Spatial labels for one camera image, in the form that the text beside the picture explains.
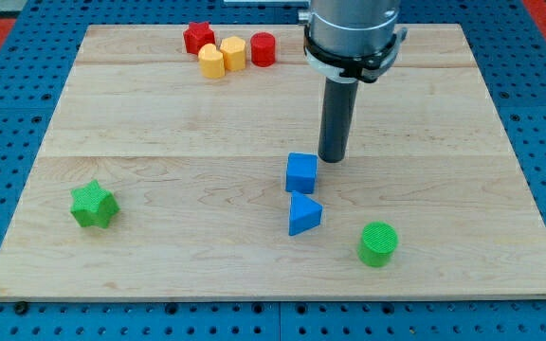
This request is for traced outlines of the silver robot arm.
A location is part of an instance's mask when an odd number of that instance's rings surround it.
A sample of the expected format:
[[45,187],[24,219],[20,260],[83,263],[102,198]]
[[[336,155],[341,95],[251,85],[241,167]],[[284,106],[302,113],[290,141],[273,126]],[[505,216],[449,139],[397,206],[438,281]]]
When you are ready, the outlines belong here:
[[311,0],[298,14],[306,61],[337,83],[376,82],[407,36],[399,11],[399,0]]

